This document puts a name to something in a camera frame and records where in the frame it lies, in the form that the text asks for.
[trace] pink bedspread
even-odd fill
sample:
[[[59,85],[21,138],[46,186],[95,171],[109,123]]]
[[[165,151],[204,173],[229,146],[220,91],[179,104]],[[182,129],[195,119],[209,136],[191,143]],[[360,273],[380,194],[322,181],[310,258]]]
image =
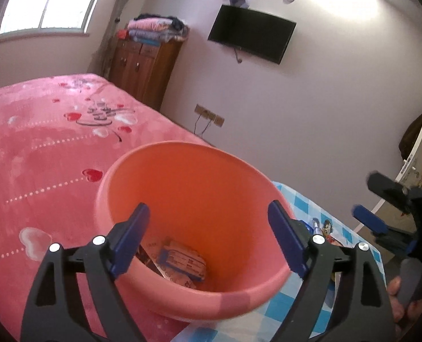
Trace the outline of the pink bedspread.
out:
[[[86,244],[98,230],[99,181],[124,153],[163,140],[204,142],[95,75],[50,77],[0,89],[0,320],[17,339],[30,286],[52,242]],[[93,330],[89,290],[83,302]],[[185,324],[124,301],[149,342]]]

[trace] silver screw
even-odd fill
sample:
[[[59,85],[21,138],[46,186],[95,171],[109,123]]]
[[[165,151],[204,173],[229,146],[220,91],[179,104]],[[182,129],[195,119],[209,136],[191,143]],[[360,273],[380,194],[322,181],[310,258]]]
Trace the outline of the silver screw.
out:
[[[314,235],[313,237],[312,237],[312,241],[315,243],[315,244],[323,244],[323,243],[325,243],[325,238],[324,237],[322,237],[321,235],[319,235],[319,234],[316,234],[316,235]]]
[[[358,243],[358,248],[362,251],[369,251],[369,245],[367,243]]]
[[[93,239],[93,244],[95,244],[96,246],[99,246],[104,243],[105,243],[105,237],[102,235],[98,235]]]
[[[53,243],[50,246],[50,252],[57,252],[61,249],[61,245],[59,243]]]

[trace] wall socket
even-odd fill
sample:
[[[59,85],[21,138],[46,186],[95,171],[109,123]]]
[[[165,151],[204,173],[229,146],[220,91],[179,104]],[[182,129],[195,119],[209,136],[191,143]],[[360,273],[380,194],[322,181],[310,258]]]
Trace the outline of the wall socket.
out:
[[[214,124],[218,127],[222,127],[224,124],[225,119],[210,110],[202,107],[200,104],[197,104],[195,107],[195,113],[202,116],[204,119],[209,119],[210,121],[214,122]]]

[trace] blue gripper pad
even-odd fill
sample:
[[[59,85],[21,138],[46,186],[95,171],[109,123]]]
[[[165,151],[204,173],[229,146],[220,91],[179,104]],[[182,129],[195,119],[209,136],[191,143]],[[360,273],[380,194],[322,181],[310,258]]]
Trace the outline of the blue gripper pad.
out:
[[[279,201],[273,201],[268,206],[268,222],[276,237],[282,253],[290,269],[304,278],[310,267],[305,261],[304,251],[307,247],[308,230],[300,221],[291,219]],[[300,238],[292,225],[303,225],[306,235]]]
[[[375,234],[387,234],[388,226],[362,205],[354,205],[352,208],[352,216],[360,221],[364,226]]]
[[[140,203],[127,221],[117,223],[107,235],[112,250],[109,271],[114,279],[127,272],[146,232],[149,217],[149,207]]]

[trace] black television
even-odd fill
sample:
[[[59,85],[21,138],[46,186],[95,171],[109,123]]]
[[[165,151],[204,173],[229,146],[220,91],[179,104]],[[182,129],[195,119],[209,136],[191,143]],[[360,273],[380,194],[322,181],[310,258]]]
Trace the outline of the black television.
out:
[[[281,64],[295,26],[274,15],[222,5],[208,40]]]

